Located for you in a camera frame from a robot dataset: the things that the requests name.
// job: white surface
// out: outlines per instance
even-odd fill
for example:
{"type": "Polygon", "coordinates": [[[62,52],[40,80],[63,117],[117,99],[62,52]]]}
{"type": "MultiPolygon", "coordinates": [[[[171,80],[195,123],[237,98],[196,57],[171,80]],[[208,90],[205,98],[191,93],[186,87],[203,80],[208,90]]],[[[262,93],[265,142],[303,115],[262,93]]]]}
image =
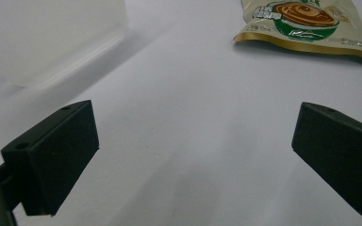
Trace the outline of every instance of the white surface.
{"type": "Polygon", "coordinates": [[[101,141],[58,214],[19,206],[19,225],[362,225],[290,146],[303,101],[362,121],[362,64],[235,45],[239,0],[126,4],[130,32],[98,65],[45,89],[0,77],[0,149],[86,99],[101,141]]]}

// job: food package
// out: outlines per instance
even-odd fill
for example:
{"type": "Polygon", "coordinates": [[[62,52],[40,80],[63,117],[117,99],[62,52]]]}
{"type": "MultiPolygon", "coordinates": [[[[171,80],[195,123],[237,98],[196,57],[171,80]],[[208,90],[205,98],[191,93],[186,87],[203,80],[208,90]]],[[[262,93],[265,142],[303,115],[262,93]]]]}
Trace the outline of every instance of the food package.
{"type": "Polygon", "coordinates": [[[242,6],[247,25],[235,41],[362,57],[362,22],[352,0],[242,0],[242,6]]]}

